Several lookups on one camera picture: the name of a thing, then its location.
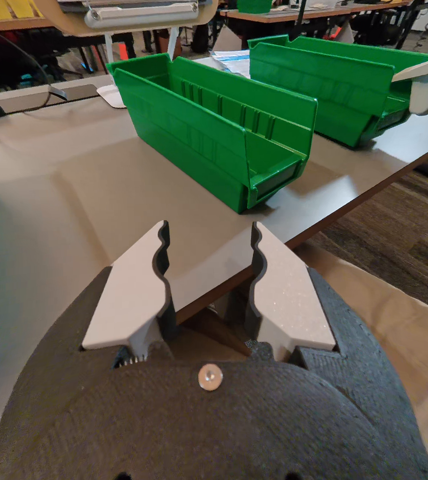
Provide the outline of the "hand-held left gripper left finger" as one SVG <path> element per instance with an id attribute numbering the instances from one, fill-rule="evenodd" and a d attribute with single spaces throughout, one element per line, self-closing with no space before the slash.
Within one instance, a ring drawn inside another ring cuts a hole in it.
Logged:
<path id="1" fill-rule="evenodd" d="M 175 333 L 169 268 L 169 223 L 156 223 L 111 266 L 82 348 L 126 347 L 147 357 L 150 346 Z"/>

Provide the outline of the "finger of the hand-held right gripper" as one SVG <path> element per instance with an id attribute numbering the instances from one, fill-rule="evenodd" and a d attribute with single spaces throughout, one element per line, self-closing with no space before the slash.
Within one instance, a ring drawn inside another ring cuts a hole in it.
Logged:
<path id="1" fill-rule="evenodd" d="M 392 82 L 404 81 L 428 75 L 428 61 L 405 68 L 392 77 Z"/>

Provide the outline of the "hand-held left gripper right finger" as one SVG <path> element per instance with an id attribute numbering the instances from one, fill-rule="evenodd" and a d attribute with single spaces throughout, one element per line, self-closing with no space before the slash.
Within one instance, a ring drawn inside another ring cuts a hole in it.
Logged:
<path id="1" fill-rule="evenodd" d="M 276 361 L 296 347 L 332 352 L 336 341 L 308 267 L 261 222 L 251 229 L 252 270 L 245 330 L 269 344 Z"/>

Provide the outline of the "green plastic bin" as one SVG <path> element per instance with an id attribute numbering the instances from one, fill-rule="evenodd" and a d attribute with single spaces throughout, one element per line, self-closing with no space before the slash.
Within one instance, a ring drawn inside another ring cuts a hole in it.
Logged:
<path id="1" fill-rule="evenodd" d="M 236 213 L 302 175 L 316 99 L 167 53 L 107 68 L 139 138 Z"/>
<path id="2" fill-rule="evenodd" d="M 251 79 L 317 100 L 314 130 L 356 148 L 406 122 L 428 54 L 276 35 L 248 41 Z"/>

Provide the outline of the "grey desk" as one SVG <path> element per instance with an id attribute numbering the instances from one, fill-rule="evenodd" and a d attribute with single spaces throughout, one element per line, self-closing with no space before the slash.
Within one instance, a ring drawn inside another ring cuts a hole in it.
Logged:
<path id="1" fill-rule="evenodd" d="M 101 98 L 0 118 L 0 418 L 47 330 L 106 266 L 161 220 L 179 320 L 251 265 L 251 225 L 301 243 L 428 154 L 428 115 L 364 150 L 314 135 L 300 179 L 237 214 L 138 138 Z"/>

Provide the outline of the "person's trousered leg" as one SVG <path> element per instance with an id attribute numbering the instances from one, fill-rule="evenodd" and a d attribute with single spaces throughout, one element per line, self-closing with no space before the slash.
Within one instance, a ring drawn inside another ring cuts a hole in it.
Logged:
<path id="1" fill-rule="evenodd" d="M 378 340 L 411 401 L 428 453 L 428 305 L 309 243 L 294 253 L 330 284 Z"/>

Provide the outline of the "small green bin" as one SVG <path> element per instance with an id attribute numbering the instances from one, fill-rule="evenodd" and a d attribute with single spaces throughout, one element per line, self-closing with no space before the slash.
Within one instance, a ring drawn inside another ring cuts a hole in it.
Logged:
<path id="1" fill-rule="evenodd" d="M 271 0 L 237 0 L 237 10 L 242 14 L 262 15 L 271 10 Z"/>

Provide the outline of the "white blue paper sheet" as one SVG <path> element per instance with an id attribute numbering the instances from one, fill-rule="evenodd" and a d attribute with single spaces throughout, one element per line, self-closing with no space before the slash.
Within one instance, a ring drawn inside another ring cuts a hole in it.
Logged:
<path id="1" fill-rule="evenodd" d="M 211 51 L 211 57 L 222 65 L 222 69 L 250 79 L 249 50 Z"/>

